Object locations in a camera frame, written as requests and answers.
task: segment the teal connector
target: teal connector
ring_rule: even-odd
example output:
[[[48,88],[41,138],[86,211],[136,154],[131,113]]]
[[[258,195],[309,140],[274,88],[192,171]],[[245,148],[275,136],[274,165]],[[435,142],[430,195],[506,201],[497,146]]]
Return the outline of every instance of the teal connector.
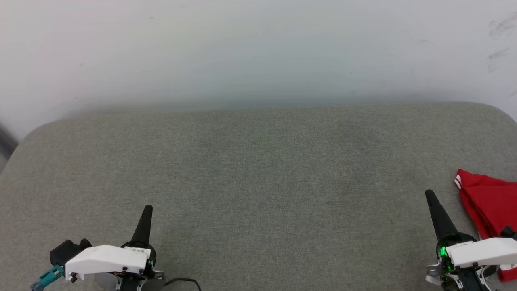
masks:
[[[50,283],[61,278],[65,271],[60,265],[55,265],[47,273],[43,274],[39,281],[31,285],[31,291],[43,291],[43,289],[50,285]]]

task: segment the white wall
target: white wall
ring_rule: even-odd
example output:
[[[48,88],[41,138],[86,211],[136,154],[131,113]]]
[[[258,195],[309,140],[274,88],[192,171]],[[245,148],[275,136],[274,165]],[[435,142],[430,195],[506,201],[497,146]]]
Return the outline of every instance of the white wall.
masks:
[[[477,101],[517,119],[515,0],[3,0],[0,126]]]

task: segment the black cable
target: black cable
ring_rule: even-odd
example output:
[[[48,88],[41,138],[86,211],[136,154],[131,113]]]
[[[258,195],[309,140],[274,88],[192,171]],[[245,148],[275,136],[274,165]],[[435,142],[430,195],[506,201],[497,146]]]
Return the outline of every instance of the black cable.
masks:
[[[194,279],[189,279],[189,278],[174,278],[174,279],[171,279],[171,280],[167,281],[163,287],[165,287],[165,286],[167,286],[169,284],[172,284],[172,283],[174,283],[176,281],[194,282],[195,285],[197,286],[198,291],[201,291],[201,287],[199,286],[197,281],[194,280]]]

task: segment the scuff mark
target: scuff mark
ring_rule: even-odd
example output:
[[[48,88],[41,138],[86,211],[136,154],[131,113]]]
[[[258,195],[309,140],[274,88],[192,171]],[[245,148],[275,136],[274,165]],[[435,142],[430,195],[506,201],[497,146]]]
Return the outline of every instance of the scuff mark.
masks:
[[[507,55],[509,50],[510,48],[505,48],[503,50],[496,51],[486,58],[486,66],[488,68],[488,72],[494,72],[497,70],[496,60]]]
[[[489,35],[492,38],[510,36],[517,28],[517,11],[508,15],[502,21],[492,21],[489,24]]]

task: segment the folded red garment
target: folded red garment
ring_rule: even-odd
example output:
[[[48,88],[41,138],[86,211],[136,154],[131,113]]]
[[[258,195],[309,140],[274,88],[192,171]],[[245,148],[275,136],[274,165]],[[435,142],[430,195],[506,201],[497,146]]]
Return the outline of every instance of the folded red garment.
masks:
[[[481,239],[500,237],[509,225],[517,230],[517,183],[471,174],[462,169],[454,181],[460,188],[463,205],[476,225]],[[517,279],[517,264],[501,265],[502,282]]]

